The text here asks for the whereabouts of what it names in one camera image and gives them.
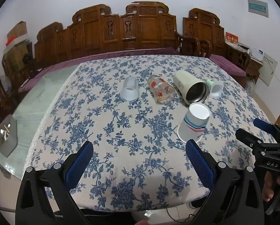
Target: table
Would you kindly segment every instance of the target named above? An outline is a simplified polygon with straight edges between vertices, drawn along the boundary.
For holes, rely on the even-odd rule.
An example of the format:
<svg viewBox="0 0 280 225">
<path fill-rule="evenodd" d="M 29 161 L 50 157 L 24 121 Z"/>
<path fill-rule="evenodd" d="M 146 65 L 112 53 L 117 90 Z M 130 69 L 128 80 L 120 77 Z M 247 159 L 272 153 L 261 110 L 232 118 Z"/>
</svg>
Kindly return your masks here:
<svg viewBox="0 0 280 225">
<path fill-rule="evenodd" d="M 25 168 L 47 169 L 63 162 L 89 140 L 94 155 L 76 189 L 79 207 L 99 211 L 140 211 L 176 206 L 205 196 L 176 133 L 187 107 L 178 95 L 171 103 L 154 101 L 146 81 L 153 73 L 173 85 L 178 70 L 224 82 L 221 98 L 205 104 L 212 116 L 198 145 L 230 167 L 253 165 L 251 151 L 235 139 L 244 128 L 264 141 L 273 138 L 253 126 L 267 117 L 226 72 L 207 58 L 145 55 L 80 64 L 47 110 L 30 147 Z M 119 96 L 123 81 L 135 76 L 140 97 Z"/>
<path fill-rule="evenodd" d="M 76 67 L 77 65 L 46 74 L 13 113 L 17 123 L 18 145 L 8 157 L 0 153 L 0 165 L 17 178 L 22 179 L 29 147 L 46 110 Z"/>
</svg>

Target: purple seat cushion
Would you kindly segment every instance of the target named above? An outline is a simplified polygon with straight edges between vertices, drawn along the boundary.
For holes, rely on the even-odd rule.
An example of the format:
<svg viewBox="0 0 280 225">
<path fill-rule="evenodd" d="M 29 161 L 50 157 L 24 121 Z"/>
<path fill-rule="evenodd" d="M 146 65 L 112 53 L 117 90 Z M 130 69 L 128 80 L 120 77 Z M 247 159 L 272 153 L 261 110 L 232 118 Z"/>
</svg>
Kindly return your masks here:
<svg viewBox="0 0 280 225">
<path fill-rule="evenodd" d="M 219 55 L 210 55 L 210 60 L 216 63 L 220 68 L 226 71 L 229 75 L 233 76 L 246 76 L 246 72 L 241 68 L 237 67 L 235 64 Z"/>
</svg>

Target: tablecloth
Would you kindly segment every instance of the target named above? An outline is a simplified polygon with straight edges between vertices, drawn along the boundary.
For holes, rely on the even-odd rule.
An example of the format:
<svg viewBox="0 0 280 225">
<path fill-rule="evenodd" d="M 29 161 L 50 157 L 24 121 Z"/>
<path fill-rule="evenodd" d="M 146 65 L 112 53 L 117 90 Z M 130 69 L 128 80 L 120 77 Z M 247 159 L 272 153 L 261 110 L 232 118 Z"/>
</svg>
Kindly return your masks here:
<svg viewBox="0 0 280 225">
<path fill-rule="evenodd" d="M 34 136 L 25 168 L 51 168 L 89 140 L 94 155 L 72 194 L 77 205 L 100 211 L 132 211 L 172 207 L 208 194 L 176 129 L 186 111 L 182 97 L 160 105 L 147 86 L 151 74 L 173 85 L 178 70 L 199 79 L 224 82 L 219 99 L 207 98 L 212 116 L 198 145 L 230 167 L 253 166 L 254 158 L 235 139 L 238 128 L 264 141 L 273 139 L 253 126 L 267 117 L 226 72 L 207 58 L 144 55 L 80 64 L 47 110 Z M 135 76 L 139 99 L 124 102 L 123 81 Z"/>
</svg>

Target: wall sign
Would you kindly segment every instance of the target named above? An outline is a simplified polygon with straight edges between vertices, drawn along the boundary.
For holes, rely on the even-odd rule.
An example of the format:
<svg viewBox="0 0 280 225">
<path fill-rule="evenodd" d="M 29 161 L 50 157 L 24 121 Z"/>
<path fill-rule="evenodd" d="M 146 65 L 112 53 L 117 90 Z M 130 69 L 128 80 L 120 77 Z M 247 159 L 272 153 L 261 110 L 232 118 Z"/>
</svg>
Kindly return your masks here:
<svg viewBox="0 0 280 225">
<path fill-rule="evenodd" d="M 248 11 L 268 18 L 268 4 L 258 0 L 248 0 Z"/>
</svg>

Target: screw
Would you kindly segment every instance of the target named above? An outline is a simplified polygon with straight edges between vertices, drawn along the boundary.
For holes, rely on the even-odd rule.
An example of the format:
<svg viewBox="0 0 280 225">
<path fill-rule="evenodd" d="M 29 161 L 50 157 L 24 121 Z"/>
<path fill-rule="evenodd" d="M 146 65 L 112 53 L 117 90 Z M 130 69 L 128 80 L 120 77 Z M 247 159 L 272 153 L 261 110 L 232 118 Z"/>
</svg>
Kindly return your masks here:
<svg viewBox="0 0 280 225">
<path fill-rule="evenodd" d="M 225 167 L 226 167 L 226 164 L 225 164 L 224 162 L 219 162 L 219 163 L 218 163 L 218 166 L 219 166 L 220 168 L 225 168 Z"/>
<path fill-rule="evenodd" d="M 26 169 L 26 171 L 27 171 L 27 173 L 29 172 L 31 172 L 33 170 L 33 167 L 28 167 L 27 169 Z"/>
<path fill-rule="evenodd" d="M 61 163 L 56 163 L 55 165 L 54 165 L 54 169 L 59 169 L 61 167 Z"/>
<path fill-rule="evenodd" d="M 253 168 L 252 168 L 251 166 L 247 166 L 246 169 L 247 169 L 247 171 L 249 171 L 249 172 L 252 172 L 252 171 L 253 171 Z"/>
</svg>

